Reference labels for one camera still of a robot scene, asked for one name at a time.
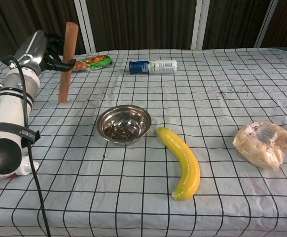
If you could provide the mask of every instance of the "yellow banana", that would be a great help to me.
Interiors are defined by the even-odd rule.
[[[182,174],[177,188],[172,193],[175,200],[187,200],[192,197],[199,185],[200,169],[191,149],[174,132],[166,127],[157,129],[161,141],[179,160]]]

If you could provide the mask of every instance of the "plastic bag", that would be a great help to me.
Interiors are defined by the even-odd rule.
[[[271,122],[254,122],[239,130],[233,146],[252,164],[276,171],[287,151],[287,131]]]
[[[96,70],[108,65],[112,65],[112,59],[107,55],[99,55],[77,60],[72,70]]]

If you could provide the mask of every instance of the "stainless steel bowl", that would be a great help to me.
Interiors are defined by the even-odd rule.
[[[109,127],[122,127],[130,131],[133,137],[127,140],[118,140],[108,137]],[[120,145],[128,145],[144,136],[151,126],[151,117],[148,112],[134,105],[120,105],[106,110],[97,121],[99,134],[107,141]]]

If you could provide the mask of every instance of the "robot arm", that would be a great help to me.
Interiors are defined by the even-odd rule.
[[[62,63],[63,41],[57,35],[47,35],[36,31],[15,53],[25,79],[27,95],[27,114],[34,104],[40,85],[39,74],[44,70],[69,71],[75,60]],[[31,143],[38,139],[35,133],[24,127],[23,87],[20,73],[10,58],[2,60],[10,67],[3,84],[0,84],[0,179],[9,177],[20,167],[22,162],[22,139]]]

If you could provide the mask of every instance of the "tablecloth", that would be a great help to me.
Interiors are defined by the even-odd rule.
[[[73,72],[58,103],[60,73],[45,71],[30,115],[41,131],[34,159],[54,237],[287,237],[287,154],[276,172],[232,146],[253,121],[287,130],[287,53],[277,49],[109,51],[111,67]],[[131,75],[129,61],[174,59],[175,75]],[[8,68],[0,63],[0,82]],[[152,126],[121,147],[101,138],[97,117],[133,104]],[[198,158],[200,186],[175,201],[180,167],[155,129],[166,126]],[[0,181],[0,237],[45,236],[33,176]]]

